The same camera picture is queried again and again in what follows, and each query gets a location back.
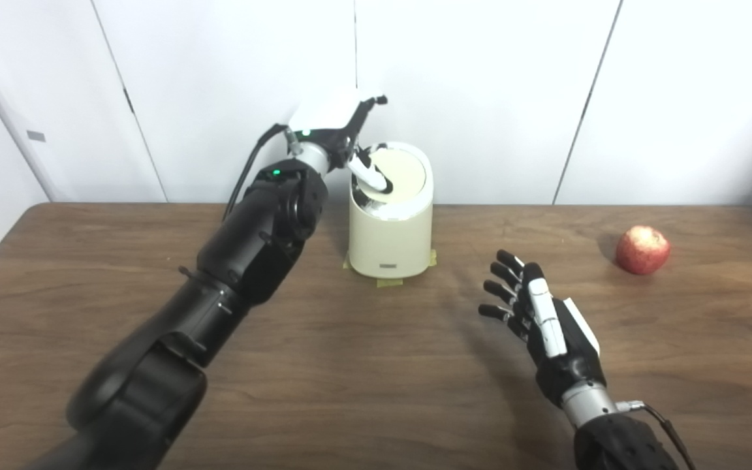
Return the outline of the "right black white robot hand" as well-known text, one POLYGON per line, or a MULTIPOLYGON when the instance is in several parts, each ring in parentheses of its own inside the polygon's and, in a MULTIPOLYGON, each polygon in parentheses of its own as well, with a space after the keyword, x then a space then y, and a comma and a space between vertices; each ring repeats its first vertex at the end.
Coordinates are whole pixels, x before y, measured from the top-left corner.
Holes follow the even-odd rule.
POLYGON ((574 386, 606 386, 598 343, 570 302, 556 298, 536 262, 523 262, 500 249, 490 265, 498 280, 485 280, 484 291, 503 304, 481 304, 480 315, 501 321, 520 338, 535 365, 540 392, 556 407, 574 386))

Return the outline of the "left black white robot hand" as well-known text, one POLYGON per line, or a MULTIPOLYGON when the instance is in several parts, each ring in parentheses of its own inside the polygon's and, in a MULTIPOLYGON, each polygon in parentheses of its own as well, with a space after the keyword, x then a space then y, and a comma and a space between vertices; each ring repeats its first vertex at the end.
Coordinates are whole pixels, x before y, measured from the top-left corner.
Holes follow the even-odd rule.
POLYGON ((322 178, 347 168, 374 191, 391 193, 393 181, 373 162, 371 151, 359 145, 369 113, 385 104, 386 95, 363 98, 357 88, 341 88, 304 99, 287 124, 290 154, 310 165, 322 178))

